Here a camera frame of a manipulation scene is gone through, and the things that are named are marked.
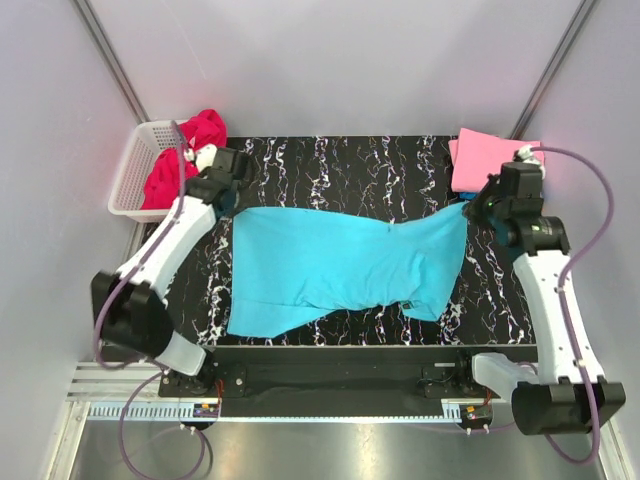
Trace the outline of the cyan t shirt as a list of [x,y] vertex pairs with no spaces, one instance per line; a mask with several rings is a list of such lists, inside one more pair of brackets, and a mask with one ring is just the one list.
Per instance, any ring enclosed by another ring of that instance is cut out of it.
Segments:
[[466,251],[456,203],[389,223],[337,212],[255,207],[233,220],[231,335],[274,338],[338,310],[400,304],[411,319],[445,312]]

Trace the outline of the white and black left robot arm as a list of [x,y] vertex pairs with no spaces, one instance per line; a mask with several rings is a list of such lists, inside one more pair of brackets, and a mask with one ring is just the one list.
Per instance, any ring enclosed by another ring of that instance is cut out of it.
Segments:
[[198,175],[180,177],[177,198],[146,243],[116,272],[100,271],[91,281],[96,360],[102,342],[116,345],[181,373],[196,396],[214,388],[216,372],[205,365],[205,349],[175,329],[164,300],[193,247],[236,212],[251,171],[249,156],[238,150],[215,147],[210,158]]

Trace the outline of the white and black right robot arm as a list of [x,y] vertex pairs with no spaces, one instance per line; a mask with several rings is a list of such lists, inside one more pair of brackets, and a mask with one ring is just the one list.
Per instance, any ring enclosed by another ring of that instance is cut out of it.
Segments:
[[606,380],[591,349],[570,280],[566,229],[559,218],[544,215],[542,186],[540,166],[505,163],[464,209],[508,250],[534,328],[537,369],[504,354],[479,353],[454,371],[454,384],[466,396],[488,388],[509,402],[525,435],[594,434],[626,394],[621,383]]

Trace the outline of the blue folded t shirt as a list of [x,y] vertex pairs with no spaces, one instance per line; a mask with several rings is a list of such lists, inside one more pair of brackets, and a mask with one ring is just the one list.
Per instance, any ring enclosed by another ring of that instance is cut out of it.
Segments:
[[460,192],[458,194],[459,198],[464,201],[471,201],[477,197],[477,192]]

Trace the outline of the pink folded t shirt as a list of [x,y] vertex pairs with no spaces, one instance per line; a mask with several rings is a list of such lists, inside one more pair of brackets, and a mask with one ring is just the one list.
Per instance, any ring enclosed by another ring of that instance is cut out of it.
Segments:
[[462,128],[458,138],[449,141],[453,164],[451,188],[457,193],[478,193],[490,174],[498,174],[501,165],[510,162],[522,147],[540,147],[539,141],[503,139]]

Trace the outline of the red t shirt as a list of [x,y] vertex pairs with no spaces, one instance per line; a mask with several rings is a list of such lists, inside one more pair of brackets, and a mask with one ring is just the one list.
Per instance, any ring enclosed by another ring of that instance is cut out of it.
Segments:
[[[178,124],[188,146],[198,152],[208,145],[227,146],[227,128],[214,109],[202,110]],[[166,210],[178,197],[180,189],[179,160],[175,148],[162,151],[144,185],[142,210]]]

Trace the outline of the black marbled table mat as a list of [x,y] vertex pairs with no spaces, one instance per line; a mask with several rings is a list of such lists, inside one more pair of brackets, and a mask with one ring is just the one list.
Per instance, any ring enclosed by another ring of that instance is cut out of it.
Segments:
[[[444,136],[239,137],[252,162],[246,206],[343,212],[398,223],[457,201]],[[174,325],[207,348],[239,346],[228,330],[232,225],[220,221],[190,252],[167,295]],[[507,251],[470,227],[456,287],[439,320],[406,317],[398,306],[337,311],[274,339],[277,346],[531,344],[534,328]]]

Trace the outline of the white plastic basket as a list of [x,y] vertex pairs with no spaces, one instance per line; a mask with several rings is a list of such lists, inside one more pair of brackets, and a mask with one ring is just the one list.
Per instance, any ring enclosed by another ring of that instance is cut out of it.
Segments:
[[138,125],[130,134],[120,156],[115,183],[108,201],[108,210],[115,216],[127,217],[138,223],[158,223],[168,209],[142,209],[144,185],[157,157],[167,148],[177,145],[169,120]]

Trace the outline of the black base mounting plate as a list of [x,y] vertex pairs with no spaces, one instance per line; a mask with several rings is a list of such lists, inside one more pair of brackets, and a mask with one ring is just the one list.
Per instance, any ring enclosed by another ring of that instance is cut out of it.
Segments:
[[483,404],[491,395],[471,380],[476,347],[219,347],[206,384],[162,377],[166,398],[221,397],[225,420],[416,421],[439,416],[443,400]]

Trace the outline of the aluminium frame rail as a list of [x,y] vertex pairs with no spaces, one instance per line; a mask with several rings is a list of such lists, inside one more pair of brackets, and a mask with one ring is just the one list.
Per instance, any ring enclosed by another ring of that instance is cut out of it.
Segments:
[[76,366],[67,391],[67,401],[124,401],[136,388],[160,373],[147,363],[134,363],[122,370],[107,370],[97,363]]

